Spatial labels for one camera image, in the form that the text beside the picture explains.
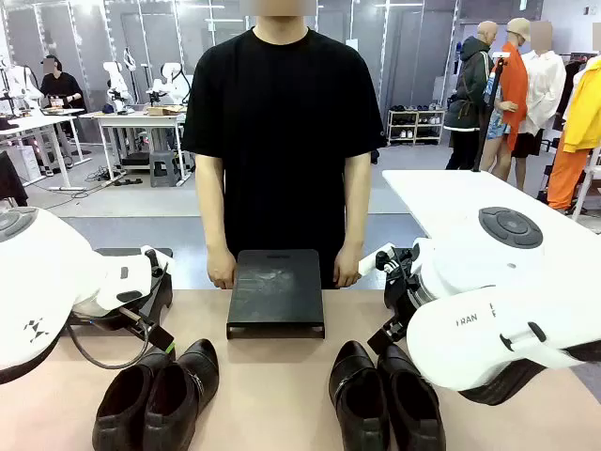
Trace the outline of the person's left hand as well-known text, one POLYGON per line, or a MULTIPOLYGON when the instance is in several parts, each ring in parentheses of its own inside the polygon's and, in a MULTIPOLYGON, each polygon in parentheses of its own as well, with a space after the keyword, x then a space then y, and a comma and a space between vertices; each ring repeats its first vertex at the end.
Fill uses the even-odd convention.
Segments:
POLYGON ((344 245, 334 260, 333 283, 337 288, 349 288, 362 277, 359 264, 362 250, 353 245, 344 245))

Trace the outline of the person's right hand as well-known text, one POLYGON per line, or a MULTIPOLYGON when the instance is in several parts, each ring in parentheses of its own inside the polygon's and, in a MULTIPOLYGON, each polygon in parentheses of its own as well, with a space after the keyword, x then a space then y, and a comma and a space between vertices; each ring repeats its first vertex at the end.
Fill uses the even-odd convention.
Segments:
POLYGON ((236 260, 227 250, 208 252, 207 270, 211 283, 220 289, 232 289, 235 281, 236 260))

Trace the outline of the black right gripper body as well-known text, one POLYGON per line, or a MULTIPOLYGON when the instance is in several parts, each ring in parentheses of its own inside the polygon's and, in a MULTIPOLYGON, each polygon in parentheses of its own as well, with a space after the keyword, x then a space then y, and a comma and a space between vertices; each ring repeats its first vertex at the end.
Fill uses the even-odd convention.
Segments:
POLYGON ((416 293, 420 284, 411 274, 412 263, 413 250, 396 247, 386 263, 386 307, 393 311, 387 323, 401 323, 406 328, 419 308, 416 293))

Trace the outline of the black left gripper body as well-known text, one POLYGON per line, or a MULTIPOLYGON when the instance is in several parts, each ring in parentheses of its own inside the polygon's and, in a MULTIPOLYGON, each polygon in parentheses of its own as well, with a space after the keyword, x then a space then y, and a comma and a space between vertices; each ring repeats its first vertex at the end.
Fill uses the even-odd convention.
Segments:
POLYGON ((119 307, 104 317, 81 317, 71 313, 69 315, 69 325, 71 327, 93 327, 106 333, 128 332, 143 339, 144 332, 142 327, 137 324, 137 317, 142 319, 150 328, 153 328, 154 324, 159 321, 159 311, 119 307))

